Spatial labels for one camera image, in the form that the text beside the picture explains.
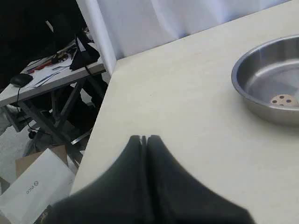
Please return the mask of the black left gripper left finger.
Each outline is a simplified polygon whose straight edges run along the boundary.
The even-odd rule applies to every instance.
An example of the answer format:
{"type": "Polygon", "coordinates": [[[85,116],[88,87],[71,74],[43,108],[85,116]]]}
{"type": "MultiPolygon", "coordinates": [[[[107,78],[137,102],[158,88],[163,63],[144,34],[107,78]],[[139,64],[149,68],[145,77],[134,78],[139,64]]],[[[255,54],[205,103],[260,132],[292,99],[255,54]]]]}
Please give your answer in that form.
{"type": "Polygon", "coordinates": [[[116,161],[91,184],[56,203],[47,224],[152,224],[144,147],[131,136],[116,161]]]}

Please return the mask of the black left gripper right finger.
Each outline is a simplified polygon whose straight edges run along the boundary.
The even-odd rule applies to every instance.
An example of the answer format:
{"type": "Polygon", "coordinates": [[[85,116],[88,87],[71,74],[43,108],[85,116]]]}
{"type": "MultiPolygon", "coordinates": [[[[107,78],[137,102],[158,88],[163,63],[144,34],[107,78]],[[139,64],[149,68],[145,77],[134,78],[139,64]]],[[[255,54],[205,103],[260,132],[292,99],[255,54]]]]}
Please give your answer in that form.
{"type": "Polygon", "coordinates": [[[157,135],[148,138],[146,165],[156,221],[160,224],[253,224],[243,207],[194,178],[157,135]]]}

